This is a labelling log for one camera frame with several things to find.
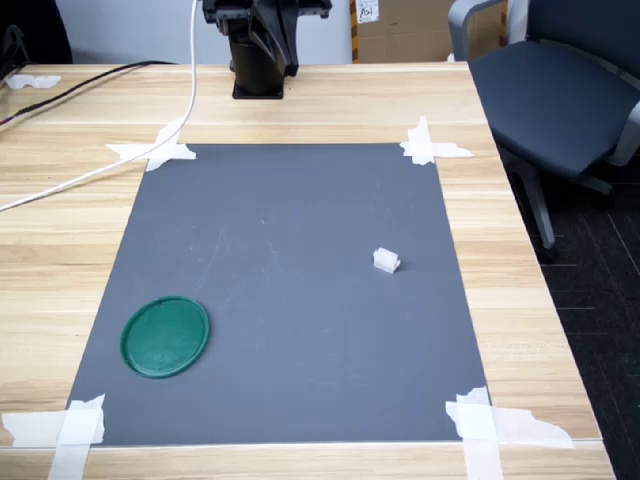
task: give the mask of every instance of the gray chair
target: gray chair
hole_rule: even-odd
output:
[[[456,0],[456,60],[469,57],[471,14],[501,2]],[[585,170],[603,160],[625,165],[640,147],[640,91],[621,78],[640,77],[640,0],[529,0],[526,22],[525,41],[469,66],[500,155],[522,178],[552,256],[539,171],[608,195],[611,186]]]

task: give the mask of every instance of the wooden desk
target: wooden desk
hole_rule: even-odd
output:
[[[0,90],[0,114],[106,66],[32,67],[54,90]],[[120,75],[0,129],[4,204],[106,165],[105,143],[150,143],[181,115],[189,69]],[[438,169],[495,406],[559,425],[575,450],[501,447],[507,479],[613,478],[582,381],[464,64],[304,67],[282,101],[234,101],[232,74],[201,67],[184,143],[401,142],[427,115],[469,159]],[[0,412],[64,409],[143,163],[0,213]],[[0,445],[11,445],[0,429]],[[46,478],[52,452],[0,451],[0,478]],[[461,443],[94,449],[86,479],[466,479]]]

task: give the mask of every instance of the green plastic lid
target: green plastic lid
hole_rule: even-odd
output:
[[[122,359],[148,378],[176,375],[195,363],[209,340],[209,316],[185,297],[162,297],[138,310],[120,338]]]

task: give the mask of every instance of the floor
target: floor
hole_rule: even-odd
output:
[[[595,174],[615,205],[553,178],[543,185],[559,255],[542,271],[618,480],[640,479],[640,157]],[[512,179],[522,207],[522,188]],[[540,242],[523,210],[532,242]]]

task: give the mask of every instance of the small white block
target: small white block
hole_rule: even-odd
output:
[[[379,248],[373,252],[373,266],[387,273],[393,273],[400,266],[398,254],[386,248]]]

